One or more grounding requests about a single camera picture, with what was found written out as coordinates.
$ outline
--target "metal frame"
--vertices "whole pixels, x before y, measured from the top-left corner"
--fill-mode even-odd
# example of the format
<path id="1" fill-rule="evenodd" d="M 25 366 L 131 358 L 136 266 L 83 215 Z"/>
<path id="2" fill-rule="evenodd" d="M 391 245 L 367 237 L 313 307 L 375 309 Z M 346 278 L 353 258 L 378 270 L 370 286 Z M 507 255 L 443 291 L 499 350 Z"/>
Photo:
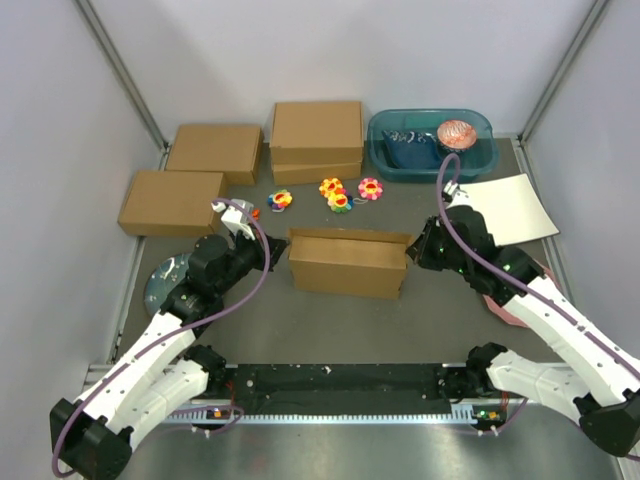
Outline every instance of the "metal frame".
<path id="1" fill-rule="evenodd" d="M 596 26 L 602 20 L 610 3 L 611 0 L 596 0 L 591 6 L 591 10 L 589 10 L 589 13 L 582 22 L 580 29 L 576 33 L 575 37 L 573 37 L 569 48 L 562 57 L 560 65 L 558 65 L 558 68 L 551 77 L 551 80 L 549 80 L 549 83 L 545 87 L 542 96 L 536 103 L 533 112 L 531 112 L 529 119 L 525 123 L 524 130 L 520 134 L 520 140 L 523 142 L 527 142 L 533 135 L 533 132 L 538 127 L 544 113 L 558 93 L 560 86 L 567 77 L 567 74 L 578 58 L 578 55 L 580 55 L 580 52 L 584 49 L 587 40 L 591 38 Z"/>
<path id="2" fill-rule="evenodd" d="M 540 191 L 538 189 L 538 184 L 536 181 L 537 175 L 525 148 L 517 138 L 511 139 L 511 146 L 513 147 L 513 151 L 516 154 L 516 161 L 518 162 L 520 171 L 527 174 L 529 180 L 531 181 L 533 189 L 535 190 L 538 197 L 540 197 Z M 549 267 L 553 271 L 554 275 L 556 276 L 556 280 L 560 285 L 560 290 L 562 291 L 564 296 L 567 297 L 567 300 L 569 300 L 572 304 L 575 304 L 575 299 L 571 291 L 571 282 L 569 281 L 567 271 L 564 268 L 564 255 L 562 254 L 560 245 L 556 237 L 552 236 L 543 238 L 542 246 L 544 247 L 544 252 L 547 257 L 547 261 L 549 262 Z"/>
<path id="3" fill-rule="evenodd" d="M 165 150 L 162 154 L 158 170 L 164 170 L 168 157 L 169 149 Z M 133 290 L 136 285 L 136 278 L 138 277 L 138 271 L 140 270 L 140 262 L 142 261 L 142 253 L 144 252 L 146 242 L 146 237 L 136 237 L 131 267 L 129 268 L 129 276 L 123 289 L 122 300 L 120 302 L 120 308 L 118 309 L 116 329 L 113 341 L 111 342 L 111 348 L 109 349 L 109 356 L 107 357 L 107 361 L 110 363 L 115 363 L 116 357 L 118 356 L 118 347 L 120 346 L 120 340 L 122 339 L 122 333 L 124 331 L 124 324 L 126 323 L 127 315 L 129 314 L 129 306 L 131 304 L 131 298 L 133 297 Z"/>
<path id="4" fill-rule="evenodd" d="M 95 8 L 93 7 L 90 0 L 71 0 L 73 4 L 78 9 L 80 16 L 85 21 L 89 31 L 93 35 L 94 39 L 98 43 L 98 47 L 102 50 L 102 53 L 105 56 L 107 63 L 113 69 L 113 73 L 115 74 L 124 94 L 131 101 L 133 108 L 135 109 L 138 117 L 140 117 L 140 121 L 145 126 L 151 139 L 157 145 L 157 147 L 161 151 L 165 151 L 169 143 L 162 135 L 162 131 L 158 126 L 157 122 L 153 118 L 153 115 L 149 111 L 147 104 L 138 90 L 129 70 L 126 65 L 122 61 L 118 50 L 116 49 L 111 37 L 107 33 L 107 30 L 104 28 L 100 17 L 98 16 Z"/>
<path id="5" fill-rule="evenodd" d="M 496 408 L 501 403 L 501 399 L 499 396 L 492 397 L 482 397 L 482 398 L 464 398 L 461 400 L 457 400 L 454 403 L 449 403 L 446 401 L 443 402 L 443 398 L 440 397 L 439 385 L 440 383 L 437 380 L 437 372 L 440 371 L 441 367 L 446 369 L 456 369 L 456 368 L 464 368 L 464 364 L 353 364 L 353 365 L 324 365 L 323 364 L 304 364 L 304 365 L 290 365 L 290 364 L 243 364 L 243 365 L 225 365 L 225 373 L 221 376 L 222 380 L 219 380 L 220 383 L 224 383 L 228 380 L 233 380 L 235 387 L 234 396 L 238 399 L 240 404 L 243 402 L 247 402 L 244 404 L 246 413 L 243 415 L 242 423 L 248 425 L 284 425 L 284 424 L 339 424 L 339 425 L 351 425 L 351 424 L 371 424 L 371 425 L 380 425 L 380 424 L 459 424 L 459 425 L 473 425 L 477 423 L 477 419 L 474 415 L 474 408 Z M 83 390 L 88 391 L 88 389 L 92 388 L 96 385 L 96 383 L 100 382 L 104 376 L 111 370 L 113 370 L 113 365 L 91 365 L 87 376 L 85 378 Z M 176 367 L 169 365 L 164 369 L 165 375 L 170 373 Z M 335 384 L 333 380 L 333 376 L 336 375 L 336 372 L 341 371 L 340 379 L 336 379 L 337 385 L 341 385 L 345 379 L 345 375 L 348 377 L 350 375 L 355 375 L 356 383 L 362 386 L 378 386 L 377 376 L 384 374 L 386 377 L 387 370 L 395 369 L 396 374 L 401 377 L 399 382 L 389 381 L 387 387 L 384 392 L 378 392 L 378 395 L 384 395 L 388 397 L 394 397 L 397 394 L 403 394 L 402 390 L 407 386 L 407 382 L 413 382 L 412 386 L 416 388 L 416 392 L 418 397 L 415 399 L 414 403 L 407 403 L 405 405 L 406 411 L 403 413 L 381 413 L 380 411 L 376 411 L 375 408 L 365 408 L 363 413 L 350 413 L 350 414 L 341 414 L 336 415 L 332 410 L 332 407 L 329 407 L 327 410 L 326 402 L 322 400 L 323 392 L 324 394 L 330 394 L 332 391 L 332 386 Z M 279 379 L 274 377 L 273 374 L 276 370 L 283 370 L 280 373 L 280 379 L 286 378 L 285 385 L 289 385 L 288 381 L 291 378 L 291 372 L 294 373 L 293 377 L 295 377 L 294 382 L 299 385 L 299 389 L 297 390 L 297 394 L 300 392 L 306 391 L 308 395 L 304 398 L 310 402 L 308 405 L 311 410 L 315 410 L 316 408 L 320 408 L 323 410 L 322 413 L 316 412 L 311 413 L 308 411 L 301 411 L 296 413 L 287 413 L 287 412 L 277 412 L 273 411 L 272 407 L 269 406 L 271 401 L 283 402 L 284 403 L 292 403 L 286 400 L 287 388 L 279 393 L 283 394 L 284 397 L 280 397 L 278 399 L 269 400 L 269 395 L 266 395 L 266 398 L 257 398 L 261 397 L 261 394 L 254 395 L 257 393 L 254 391 L 256 385 L 263 385 L 265 388 L 277 388 L 279 383 Z M 267 377 L 261 377 L 261 373 L 266 374 Z M 308 375 L 311 373 L 316 376 L 316 383 L 313 382 L 313 377 L 311 379 L 308 378 Z M 201 406 L 210 406 L 216 407 L 219 405 L 227 405 L 229 403 L 228 392 L 226 389 L 219 391 L 216 386 L 210 387 L 213 388 L 211 392 L 203 397 L 194 398 L 190 401 L 186 402 L 181 410 L 190 410 L 193 407 L 201 407 Z M 419 398 L 420 392 L 424 392 L 422 395 L 422 400 Z M 353 407 L 353 399 L 345 398 L 342 400 L 344 405 L 347 406 L 347 409 Z M 522 398 L 511 398 L 509 400 L 509 404 L 513 407 L 515 405 L 520 405 L 523 402 Z M 226 419 L 214 419 L 209 418 L 205 412 L 196 411 L 194 409 L 193 413 L 181 413 L 176 415 L 170 415 L 167 417 L 162 423 L 173 423 L 173 424 L 220 424 L 225 423 Z"/>

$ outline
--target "pink cloth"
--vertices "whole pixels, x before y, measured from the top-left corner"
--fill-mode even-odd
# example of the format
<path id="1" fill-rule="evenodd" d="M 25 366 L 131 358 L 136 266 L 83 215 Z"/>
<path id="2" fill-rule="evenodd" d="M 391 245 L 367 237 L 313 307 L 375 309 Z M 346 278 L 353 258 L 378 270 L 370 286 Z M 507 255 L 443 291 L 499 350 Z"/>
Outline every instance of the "pink cloth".
<path id="1" fill-rule="evenodd" d="M 546 273 L 547 276 L 551 278 L 551 280 L 553 280 L 553 283 L 556 284 L 556 287 L 559 287 L 556 277 L 553 275 L 553 272 L 547 267 L 542 267 L 542 268 L 544 269 L 544 273 Z M 498 317 L 500 317 L 506 323 L 508 323 L 509 325 L 515 325 L 517 327 L 529 328 L 518 317 L 511 315 L 510 313 L 506 312 L 504 308 L 499 307 L 498 304 L 494 302 L 491 298 L 487 297 L 486 295 L 483 295 L 483 297 L 484 297 L 484 301 L 487 303 L 487 307 L 489 307 L 489 310 L 495 313 Z"/>

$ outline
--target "white paper sheet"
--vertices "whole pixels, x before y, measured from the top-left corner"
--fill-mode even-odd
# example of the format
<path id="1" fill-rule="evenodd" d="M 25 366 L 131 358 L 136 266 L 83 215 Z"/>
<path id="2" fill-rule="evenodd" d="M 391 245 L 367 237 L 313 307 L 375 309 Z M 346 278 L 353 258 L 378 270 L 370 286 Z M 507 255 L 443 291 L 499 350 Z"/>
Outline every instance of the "white paper sheet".
<path id="1" fill-rule="evenodd" d="M 482 213 L 496 245 L 528 242 L 559 233 L 526 174 L 461 185 Z"/>

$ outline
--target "cardboard box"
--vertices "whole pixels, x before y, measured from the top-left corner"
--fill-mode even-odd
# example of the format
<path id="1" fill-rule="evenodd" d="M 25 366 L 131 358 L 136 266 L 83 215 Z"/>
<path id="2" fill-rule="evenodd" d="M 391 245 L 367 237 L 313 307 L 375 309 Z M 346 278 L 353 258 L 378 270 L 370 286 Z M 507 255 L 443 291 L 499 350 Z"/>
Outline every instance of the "cardboard box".
<path id="1" fill-rule="evenodd" d="M 348 180 L 360 177 L 362 163 L 338 163 L 335 165 L 273 165 L 273 181 L 276 185 L 320 183 L 325 178 Z"/>
<path id="2" fill-rule="evenodd" d="M 118 223 L 129 235 L 199 237 L 220 217 L 211 200 L 226 194 L 222 173 L 139 171 Z"/>
<path id="3" fill-rule="evenodd" d="M 255 185 L 263 141 L 258 125 L 182 125 L 167 170 L 221 172 L 230 185 Z"/>
<path id="4" fill-rule="evenodd" d="M 272 165 L 358 163 L 363 152 L 360 102 L 276 103 Z"/>
<path id="5" fill-rule="evenodd" d="M 334 228 L 289 231 L 296 288 L 395 299 L 407 274 L 411 235 Z"/>

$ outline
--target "open cardboard box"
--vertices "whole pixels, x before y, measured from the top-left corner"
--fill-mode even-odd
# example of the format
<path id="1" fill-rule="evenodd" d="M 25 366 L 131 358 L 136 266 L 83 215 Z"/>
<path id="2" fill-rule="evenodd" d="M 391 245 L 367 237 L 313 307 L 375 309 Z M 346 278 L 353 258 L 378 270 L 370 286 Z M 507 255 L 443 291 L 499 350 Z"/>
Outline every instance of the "open cardboard box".
<path id="1" fill-rule="evenodd" d="M 289 265 L 296 288 L 397 299 L 407 274 L 406 233 L 292 228 Z"/>

